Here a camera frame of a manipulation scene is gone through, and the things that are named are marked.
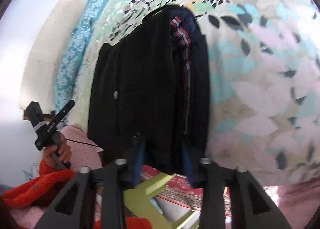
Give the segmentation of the left hand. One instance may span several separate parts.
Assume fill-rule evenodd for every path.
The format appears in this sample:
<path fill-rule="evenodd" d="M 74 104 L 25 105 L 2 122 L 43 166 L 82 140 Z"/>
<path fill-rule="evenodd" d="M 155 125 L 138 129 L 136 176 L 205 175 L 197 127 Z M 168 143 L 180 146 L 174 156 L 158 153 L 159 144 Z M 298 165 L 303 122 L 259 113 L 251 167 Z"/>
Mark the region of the left hand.
<path fill-rule="evenodd" d="M 65 167 L 65 164 L 68 163 L 71 159 L 71 147 L 67 144 L 67 140 L 64 137 L 63 134 L 60 136 L 60 146 L 50 145 L 44 148 L 42 155 L 45 163 L 48 167 L 56 170 L 62 169 L 62 167 Z M 58 164 L 54 159 L 53 156 L 56 156 L 59 158 L 59 162 L 61 164 Z"/>

